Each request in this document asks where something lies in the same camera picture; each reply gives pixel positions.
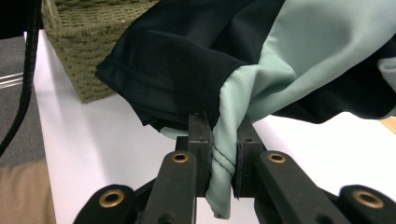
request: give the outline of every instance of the woven basket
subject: woven basket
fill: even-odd
[[[156,4],[149,0],[43,0],[42,20],[82,103],[113,91],[94,76],[126,28]]]

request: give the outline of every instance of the seam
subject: seam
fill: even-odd
[[[221,164],[221,162],[219,162],[215,157],[212,157],[213,158],[213,160],[215,160],[225,171],[227,171],[227,173],[230,175],[230,176],[233,176],[233,174],[229,171],[229,170],[227,170],[227,168],[225,167],[225,166],[223,166],[223,164]]]
[[[150,77],[144,76],[144,75],[142,75],[143,72],[141,72],[140,69],[130,68],[130,67],[126,66],[124,63],[120,62],[119,59],[117,59],[117,58],[107,57],[106,59],[108,61],[110,61],[110,64],[114,63],[117,67],[116,69],[120,69],[120,70],[122,70],[122,72],[124,72],[124,74],[123,74],[124,79],[131,78],[133,80],[143,82],[146,85],[154,86],[154,87],[156,87],[160,90],[164,90],[164,91],[177,92],[177,93],[183,93],[183,94],[186,94],[186,93],[193,94],[193,92],[191,90],[186,90],[186,89],[175,91],[173,89],[171,83],[164,82],[164,81],[158,81],[158,80],[152,79]]]
[[[220,150],[216,147],[215,144],[213,144],[213,148],[214,148],[222,157],[224,157],[233,167],[235,167],[235,164],[234,164],[230,159],[228,159],[224,154],[222,154],[222,153],[220,152]]]

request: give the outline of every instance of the white table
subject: white table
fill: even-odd
[[[70,224],[100,188],[138,189],[154,178],[175,141],[143,127],[118,95],[83,105],[44,33],[40,33],[35,92],[49,166],[55,216]],[[396,200],[396,135],[375,120],[348,113],[315,125],[268,117],[254,124],[268,149],[291,155],[321,188],[334,194],[362,184]],[[197,223],[258,223],[251,199],[232,200],[229,220],[213,218],[205,199]]]

